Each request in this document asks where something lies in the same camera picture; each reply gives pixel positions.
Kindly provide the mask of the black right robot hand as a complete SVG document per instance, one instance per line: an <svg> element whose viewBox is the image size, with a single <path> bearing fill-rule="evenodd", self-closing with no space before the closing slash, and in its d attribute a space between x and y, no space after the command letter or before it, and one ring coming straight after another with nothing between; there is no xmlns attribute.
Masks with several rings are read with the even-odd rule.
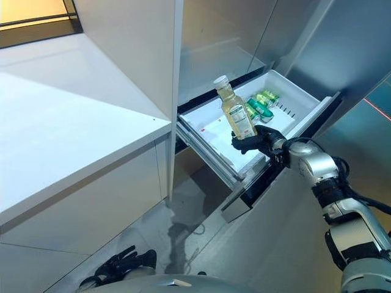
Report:
<svg viewBox="0 0 391 293"><path fill-rule="evenodd" d="M255 125L257 134L245 139L238 139L232 133L232 146L241 152L246 154L250 150L258 150L265 156L274 160L276 154L280 151L276 151L274 145L278 142L284 143L287 139L278 130L269 128L263 125Z"/></svg>

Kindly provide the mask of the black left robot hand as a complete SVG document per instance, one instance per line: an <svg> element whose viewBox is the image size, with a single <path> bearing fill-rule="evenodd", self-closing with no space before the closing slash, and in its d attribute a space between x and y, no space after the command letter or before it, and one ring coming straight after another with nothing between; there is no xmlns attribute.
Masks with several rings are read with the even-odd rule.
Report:
<svg viewBox="0 0 391 293"><path fill-rule="evenodd" d="M136 246L132 245L120 253L111 256L92 276L84 279L76 292L104 286L125 279L127 273L140 268L156 269L157 254L153 249L139 255Z"/></svg>

